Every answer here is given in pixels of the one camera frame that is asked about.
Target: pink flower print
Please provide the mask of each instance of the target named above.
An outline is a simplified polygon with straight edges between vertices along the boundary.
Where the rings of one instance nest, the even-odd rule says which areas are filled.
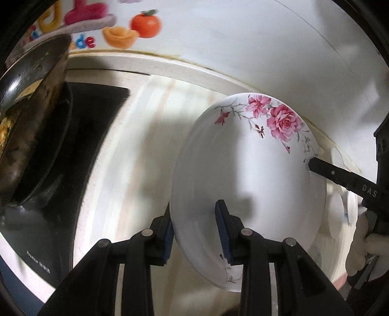
[[[225,123],[224,119],[228,117],[230,113],[229,112],[221,112],[219,118],[216,120],[215,124],[221,124],[223,125]]]
[[[246,106],[246,111],[252,111],[255,118],[266,114],[269,109],[265,105],[269,104],[271,98],[265,97],[264,95],[257,95],[255,97],[249,97],[249,104]]]
[[[270,115],[271,117],[266,120],[266,123],[272,136],[276,139],[289,142],[302,127],[300,118],[285,104],[272,108]]]

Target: stove brand label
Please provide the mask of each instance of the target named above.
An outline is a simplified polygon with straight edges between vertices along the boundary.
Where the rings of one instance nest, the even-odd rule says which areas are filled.
[[[39,264],[39,266],[41,268],[43,268],[43,270],[45,270],[48,274],[50,274],[50,269],[47,268],[42,262],[40,262],[39,260],[35,259],[35,257],[27,250],[27,255],[37,264]]]

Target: gas stove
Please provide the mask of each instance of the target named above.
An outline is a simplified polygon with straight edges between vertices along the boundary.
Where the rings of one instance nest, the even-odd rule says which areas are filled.
[[[73,110],[60,152],[42,186],[21,206],[0,210],[0,232],[40,277],[57,287],[72,269],[82,199],[100,146],[129,90],[69,83]]]

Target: white bowl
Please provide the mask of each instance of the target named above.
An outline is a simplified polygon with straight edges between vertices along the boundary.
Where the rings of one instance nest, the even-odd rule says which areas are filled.
[[[218,199],[263,237],[311,246],[326,199],[325,178],[308,169],[318,152],[303,120],[267,95],[232,95],[199,117],[174,168],[170,212],[181,250],[204,278],[229,291],[242,285],[242,266],[223,256]]]

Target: white wall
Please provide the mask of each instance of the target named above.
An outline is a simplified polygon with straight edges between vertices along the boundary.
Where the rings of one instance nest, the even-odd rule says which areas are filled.
[[[73,1],[62,2],[66,13]],[[131,50],[175,56],[283,100],[375,181],[373,132],[389,110],[388,68],[363,31],[331,0],[107,3],[124,27],[140,11],[159,10],[161,33],[139,38]],[[96,48],[110,48],[100,30],[85,36],[95,37]]]

